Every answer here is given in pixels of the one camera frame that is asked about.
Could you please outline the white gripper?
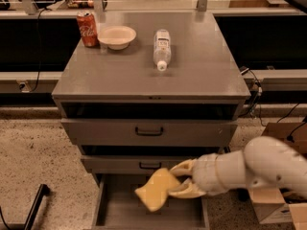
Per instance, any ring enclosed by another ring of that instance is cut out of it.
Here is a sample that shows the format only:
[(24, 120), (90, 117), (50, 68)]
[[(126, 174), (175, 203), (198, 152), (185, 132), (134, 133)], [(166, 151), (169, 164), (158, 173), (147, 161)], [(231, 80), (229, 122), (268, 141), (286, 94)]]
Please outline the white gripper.
[(197, 160), (188, 159), (180, 162), (170, 169), (174, 176), (192, 175), (182, 184), (168, 191), (168, 195), (180, 198), (196, 198), (200, 196), (215, 196), (222, 192), (216, 169), (217, 153), (203, 155)]

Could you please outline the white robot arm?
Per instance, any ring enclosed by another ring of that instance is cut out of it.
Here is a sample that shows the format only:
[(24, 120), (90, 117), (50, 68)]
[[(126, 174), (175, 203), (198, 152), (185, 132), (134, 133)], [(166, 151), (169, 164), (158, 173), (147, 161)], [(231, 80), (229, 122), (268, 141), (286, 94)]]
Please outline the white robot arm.
[(286, 188), (307, 196), (307, 159), (286, 143), (260, 136), (237, 151), (185, 160), (171, 174), (187, 179), (169, 191), (176, 198), (215, 196), (232, 189)]

